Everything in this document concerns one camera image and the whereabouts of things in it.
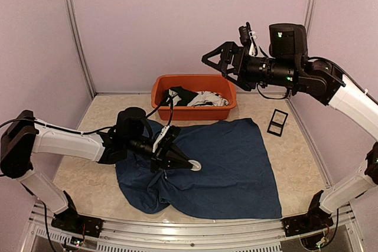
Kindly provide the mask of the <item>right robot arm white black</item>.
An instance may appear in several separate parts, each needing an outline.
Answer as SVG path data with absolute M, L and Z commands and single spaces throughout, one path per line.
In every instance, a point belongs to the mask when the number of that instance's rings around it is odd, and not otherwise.
M 203 55 L 202 62 L 245 91 L 260 86 L 286 88 L 295 95 L 309 94 L 325 106 L 338 110 L 377 138 L 377 101 L 336 63 L 309 57 L 307 33 L 300 24 L 269 26 L 269 56 L 258 57 L 249 24 L 239 28 L 240 45 L 227 41 Z M 377 145 L 351 175 L 311 200 L 308 212 L 284 218 L 285 228 L 295 225 L 314 231 L 319 225 L 332 225 L 331 214 L 351 199 L 377 186 Z

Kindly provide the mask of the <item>dark blue t-shirt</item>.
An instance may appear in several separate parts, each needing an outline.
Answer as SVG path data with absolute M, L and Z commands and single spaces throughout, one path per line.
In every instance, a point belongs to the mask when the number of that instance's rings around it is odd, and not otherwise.
M 196 218 L 280 219 L 278 189 L 258 125 L 250 118 L 183 127 L 175 144 L 201 170 L 152 173 L 149 160 L 128 153 L 116 164 L 119 188 L 136 209 L 174 207 Z

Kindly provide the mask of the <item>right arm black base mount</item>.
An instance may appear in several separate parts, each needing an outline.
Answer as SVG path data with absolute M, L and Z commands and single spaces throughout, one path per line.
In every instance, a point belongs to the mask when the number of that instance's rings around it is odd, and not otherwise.
M 319 217 L 316 215 L 308 216 L 306 214 L 286 217 L 282 219 L 283 228 L 286 237 L 292 237 L 300 234 L 306 234 L 323 228 L 331 227 L 334 222 L 331 217 Z

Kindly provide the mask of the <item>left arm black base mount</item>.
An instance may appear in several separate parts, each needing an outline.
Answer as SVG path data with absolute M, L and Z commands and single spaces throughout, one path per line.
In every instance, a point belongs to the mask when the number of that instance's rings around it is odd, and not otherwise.
M 103 227 L 103 220 L 100 218 L 78 215 L 66 218 L 53 218 L 51 225 L 63 231 L 68 231 L 83 236 L 99 238 Z

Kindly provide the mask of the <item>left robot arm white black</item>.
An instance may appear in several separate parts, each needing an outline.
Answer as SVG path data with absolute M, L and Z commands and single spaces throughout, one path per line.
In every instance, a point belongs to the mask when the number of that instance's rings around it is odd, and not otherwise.
M 41 172 L 34 169 L 34 153 L 74 156 L 105 165 L 126 159 L 128 152 L 150 161 L 150 170 L 190 169 L 199 171 L 201 164 L 189 159 L 175 139 L 180 128 L 166 125 L 154 136 L 149 115 L 140 107 L 129 107 L 118 113 L 116 123 L 91 132 L 80 132 L 49 125 L 24 110 L 16 119 L 5 122 L 1 136 L 1 172 L 18 180 L 30 194 L 38 197 L 54 214 L 53 226 L 77 231 L 88 223 L 101 220 L 80 215 L 71 197 L 58 189 Z

